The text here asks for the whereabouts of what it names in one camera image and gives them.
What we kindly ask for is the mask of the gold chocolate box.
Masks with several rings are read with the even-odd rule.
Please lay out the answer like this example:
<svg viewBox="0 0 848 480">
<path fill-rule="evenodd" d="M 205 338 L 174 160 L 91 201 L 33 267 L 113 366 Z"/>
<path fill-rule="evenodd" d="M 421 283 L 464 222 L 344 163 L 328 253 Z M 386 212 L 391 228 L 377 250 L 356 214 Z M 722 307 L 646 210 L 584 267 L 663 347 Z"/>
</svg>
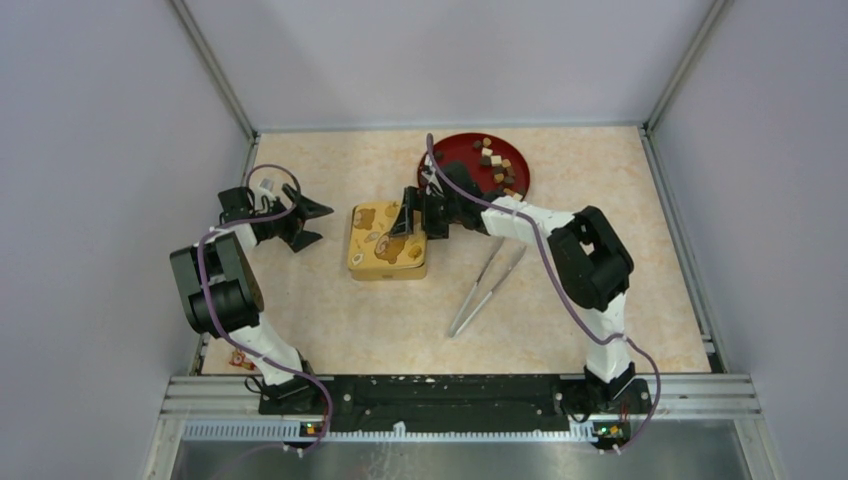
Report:
<svg viewBox="0 0 848 480">
<path fill-rule="evenodd" d="M 425 257 L 415 260 L 398 258 L 394 264 L 390 264 L 362 253 L 351 257 L 347 268 L 351 277 L 357 281 L 420 280 L 426 277 L 428 270 Z"/>
</svg>

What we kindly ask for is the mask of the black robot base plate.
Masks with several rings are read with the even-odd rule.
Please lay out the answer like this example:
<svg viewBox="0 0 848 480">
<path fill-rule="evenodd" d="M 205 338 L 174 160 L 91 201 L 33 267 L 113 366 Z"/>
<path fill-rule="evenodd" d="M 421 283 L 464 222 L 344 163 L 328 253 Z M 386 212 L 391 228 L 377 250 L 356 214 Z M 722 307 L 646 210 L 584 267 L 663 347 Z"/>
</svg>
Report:
<svg viewBox="0 0 848 480">
<path fill-rule="evenodd" d="M 338 375 L 313 383 L 295 377 L 270 386 L 244 382 L 259 395 L 262 415 L 304 416 L 303 432 L 388 432 L 401 423 L 411 433 L 523 433 L 565 431 L 612 415 L 628 420 L 651 406 L 648 384 L 632 380 L 617 396 L 582 376 Z"/>
</svg>

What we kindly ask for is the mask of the red round tray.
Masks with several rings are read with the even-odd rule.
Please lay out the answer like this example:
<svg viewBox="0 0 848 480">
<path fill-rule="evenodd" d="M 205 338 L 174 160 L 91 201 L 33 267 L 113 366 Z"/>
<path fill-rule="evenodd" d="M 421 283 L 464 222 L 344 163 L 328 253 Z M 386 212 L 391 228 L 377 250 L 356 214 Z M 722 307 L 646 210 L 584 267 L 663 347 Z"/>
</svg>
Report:
<svg viewBox="0 0 848 480">
<path fill-rule="evenodd" d="M 482 155 L 482 146 L 473 147 L 473 142 L 490 138 L 489 148 L 493 151 L 490 157 Z M 499 155 L 502 164 L 493 166 L 491 157 Z M 531 173 L 528 162 L 519 150 L 508 141 L 493 134 L 466 132 L 449 135 L 441 140 L 428 135 L 426 150 L 417 169 L 417 187 L 421 196 L 423 181 L 420 179 L 420 168 L 423 165 L 433 166 L 443 181 L 456 189 L 460 194 L 465 192 L 455 186 L 445 174 L 440 165 L 450 162 L 461 162 L 469 169 L 473 180 L 479 185 L 484 194 L 484 200 L 492 201 L 499 196 L 509 196 L 517 200 L 526 198 L 531 186 Z"/>
</svg>

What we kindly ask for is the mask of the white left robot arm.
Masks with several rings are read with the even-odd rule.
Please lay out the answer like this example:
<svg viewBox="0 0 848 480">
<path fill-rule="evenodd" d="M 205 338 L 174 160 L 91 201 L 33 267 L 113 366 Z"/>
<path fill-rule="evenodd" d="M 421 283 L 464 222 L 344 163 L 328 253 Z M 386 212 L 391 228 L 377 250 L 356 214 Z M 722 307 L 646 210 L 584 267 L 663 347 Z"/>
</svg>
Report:
<svg viewBox="0 0 848 480">
<path fill-rule="evenodd" d="M 180 301 L 191 328 L 223 339 L 249 362 L 260 379 L 256 391 L 282 400 L 297 413 L 319 404 L 321 393 L 311 367 L 266 320 L 264 299 L 247 254 L 259 243 L 279 239 L 298 253 L 321 240 L 307 221 L 332 214 L 289 184 L 275 195 L 268 183 L 219 193 L 219 224 L 201 240 L 170 254 Z"/>
</svg>

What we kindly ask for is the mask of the steel serving tongs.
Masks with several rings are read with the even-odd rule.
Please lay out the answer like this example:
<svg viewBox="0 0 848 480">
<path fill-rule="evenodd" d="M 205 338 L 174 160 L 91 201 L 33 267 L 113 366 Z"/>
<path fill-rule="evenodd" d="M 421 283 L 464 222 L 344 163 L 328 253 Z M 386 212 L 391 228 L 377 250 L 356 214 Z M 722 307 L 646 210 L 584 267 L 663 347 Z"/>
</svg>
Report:
<svg viewBox="0 0 848 480">
<path fill-rule="evenodd" d="M 493 265 L 501 257 L 501 251 L 503 250 L 504 245 L 505 239 L 500 238 L 494 243 L 492 249 L 488 253 L 483 266 L 474 278 L 470 290 L 447 329 L 447 337 L 449 339 L 456 338 L 467 329 L 467 327 L 479 316 L 480 312 L 491 301 L 498 290 L 505 284 L 524 258 L 527 247 L 517 247 L 506 258 L 503 270 L 500 272 L 498 278 L 489 285 L 486 290 L 482 290 L 487 275 L 492 271 Z"/>
</svg>

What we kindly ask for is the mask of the gold box lid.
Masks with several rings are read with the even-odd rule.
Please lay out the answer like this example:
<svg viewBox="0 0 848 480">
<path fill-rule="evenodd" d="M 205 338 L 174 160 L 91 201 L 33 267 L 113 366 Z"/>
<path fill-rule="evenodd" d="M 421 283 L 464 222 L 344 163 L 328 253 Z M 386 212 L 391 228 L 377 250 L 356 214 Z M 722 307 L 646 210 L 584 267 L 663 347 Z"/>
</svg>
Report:
<svg viewBox="0 0 848 480">
<path fill-rule="evenodd" d="M 378 201 L 361 203 L 352 209 L 347 262 L 360 253 L 390 264 L 394 264 L 398 258 L 426 258 L 427 237 L 421 226 L 419 212 L 415 213 L 415 231 L 412 235 L 400 238 L 389 236 L 399 207 L 397 201 Z"/>
</svg>

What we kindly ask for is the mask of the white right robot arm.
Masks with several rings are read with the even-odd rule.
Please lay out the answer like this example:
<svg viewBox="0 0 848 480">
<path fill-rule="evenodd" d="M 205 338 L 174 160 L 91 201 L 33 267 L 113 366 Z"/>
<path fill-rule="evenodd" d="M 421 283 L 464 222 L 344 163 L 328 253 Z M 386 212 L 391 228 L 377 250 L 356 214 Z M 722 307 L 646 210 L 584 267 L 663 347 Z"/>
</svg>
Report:
<svg viewBox="0 0 848 480">
<path fill-rule="evenodd" d="M 627 397 L 635 365 L 624 335 L 624 306 L 634 262 L 597 207 L 572 213 L 527 203 L 519 193 L 484 192 L 461 162 L 427 158 L 422 185 L 405 189 L 390 236 L 423 231 L 446 239 L 453 224 L 536 247 L 565 308 L 592 345 L 585 361 L 586 397 L 612 412 Z"/>
</svg>

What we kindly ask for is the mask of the orange owl sticker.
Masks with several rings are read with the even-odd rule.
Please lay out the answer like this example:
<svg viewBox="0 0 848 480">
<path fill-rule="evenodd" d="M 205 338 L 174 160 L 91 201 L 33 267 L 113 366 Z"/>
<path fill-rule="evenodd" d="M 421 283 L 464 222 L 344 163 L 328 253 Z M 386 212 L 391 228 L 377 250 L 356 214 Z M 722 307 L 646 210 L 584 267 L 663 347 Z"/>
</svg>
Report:
<svg viewBox="0 0 848 480">
<path fill-rule="evenodd" d="M 235 351 L 231 354 L 229 365 L 247 371 L 253 371 L 256 368 L 255 364 L 241 351 Z"/>
</svg>

